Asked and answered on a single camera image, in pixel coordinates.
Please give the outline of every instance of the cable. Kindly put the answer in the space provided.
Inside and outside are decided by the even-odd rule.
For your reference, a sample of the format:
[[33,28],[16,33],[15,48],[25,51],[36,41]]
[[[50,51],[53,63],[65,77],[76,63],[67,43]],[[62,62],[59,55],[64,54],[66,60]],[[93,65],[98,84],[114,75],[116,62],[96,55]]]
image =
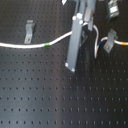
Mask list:
[[17,49],[32,49],[32,48],[41,48],[41,47],[45,47],[45,46],[51,46],[53,44],[56,44],[57,42],[59,42],[60,40],[70,36],[72,34],[72,31],[64,34],[63,36],[60,36],[59,38],[48,42],[48,43],[42,43],[42,44],[35,44],[35,45],[17,45],[17,44],[7,44],[7,43],[2,43],[0,42],[0,47],[7,47],[7,48],[17,48]]
[[96,58],[97,57],[97,51],[99,49],[99,46],[97,45],[97,42],[98,42],[98,39],[99,39],[99,30],[96,27],[96,25],[93,25],[93,28],[95,29],[96,34],[97,34],[96,39],[95,39],[95,46],[94,46],[94,57]]
[[[95,58],[97,57],[97,53],[98,53],[98,49],[99,49],[99,46],[101,45],[101,43],[105,40],[108,40],[108,37],[104,37],[100,40],[99,44],[97,45],[97,43],[95,44],[96,45],[96,49],[95,49]],[[117,41],[117,40],[114,40],[115,44],[118,44],[118,45],[128,45],[128,42],[122,42],[122,41]]]

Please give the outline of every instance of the white cable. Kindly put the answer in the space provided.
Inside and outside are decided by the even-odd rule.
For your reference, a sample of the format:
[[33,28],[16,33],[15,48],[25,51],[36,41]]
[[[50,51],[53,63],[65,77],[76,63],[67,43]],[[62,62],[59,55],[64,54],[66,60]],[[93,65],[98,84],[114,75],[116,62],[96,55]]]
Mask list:
[[[108,40],[108,37],[104,37],[101,39],[101,43],[105,40]],[[121,41],[117,41],[117,40],[114,40],[114,42],[118,45],[128,45],[128,42],[121,42]],[[95,42],[95,58],[97,57],[97,53],[98,53],[98,49],[99,49],[99,46],[97,45],[97,42]]]
[[95,29],[96,31],[96,39],[95,39],[95,46],[94,46],[94,57],[96,58],[97,57],[97,51],[99,49],[99,46],[97,45],[97,42],[98,42],[98,39],[99,39],[99,31],[98,31],[98,28],[96,27],[96,25],[93,25],[93,28]]
[[18,44],[7,44],[7,43],[2,43],[0,42],[0,47],[7,47],[7,48],[17,48],[17,49],[32,49],[32,48],[41,48],[44,46],[50,46],[53,45],[57,42],[59,42],[60,40],[70,36],[72,34],[72,31],[64,34],[63,36],[49,42],[49,43],[43,43],[43,44],[35,44],[35,45],[18,45]]

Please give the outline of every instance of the black perforated surface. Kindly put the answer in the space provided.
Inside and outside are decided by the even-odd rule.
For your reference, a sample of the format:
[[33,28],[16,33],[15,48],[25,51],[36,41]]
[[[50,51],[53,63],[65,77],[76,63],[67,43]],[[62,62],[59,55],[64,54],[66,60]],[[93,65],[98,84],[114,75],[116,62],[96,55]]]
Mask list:
[[[49,42],[71,30],[75,3],[1,0],[0,41],[23,44],[27,20],[34,20],[32,44]],[[110,28],[128,41],[127,2],[120,17],[107,23],[98,2],[94,23],[100,38]],[[76,73],[65,68],[69,38],[40,49],[0,48],[0,128],[127,128],[128,47],[103,45],[94,59],[95,31],[80,48]]]

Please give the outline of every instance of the clamp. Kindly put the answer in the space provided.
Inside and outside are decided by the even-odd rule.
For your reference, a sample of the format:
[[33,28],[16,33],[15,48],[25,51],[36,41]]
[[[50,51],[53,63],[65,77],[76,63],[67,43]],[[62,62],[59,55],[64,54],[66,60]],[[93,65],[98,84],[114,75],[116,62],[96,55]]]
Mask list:
[[25,37],[25,44],[30,44],[34,32],[35,23],[33,23],[33,20],[27,20],[26,24],[26,37]]
[[104,45],[104,49],[106,52],[110,53],[110,51],[114,46],[114,40],[117,39],[118,39],[117,33],[113,29],[111,29],[110,32],[108,33],[108,40]]

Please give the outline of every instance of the screw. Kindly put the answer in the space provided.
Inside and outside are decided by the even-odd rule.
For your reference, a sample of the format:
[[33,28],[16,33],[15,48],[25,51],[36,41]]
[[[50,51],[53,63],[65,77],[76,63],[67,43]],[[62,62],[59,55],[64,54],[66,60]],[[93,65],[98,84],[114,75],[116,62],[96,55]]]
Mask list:
[[27,41],[30,41],[30,38],[27,38]]
[[65,66],[68,67],[68,63],[65,63]]
[[106,46],[107,49],[109,49],[109,46]]
[[72,72],[75,72],[75,69],[74,68],[72,68]]

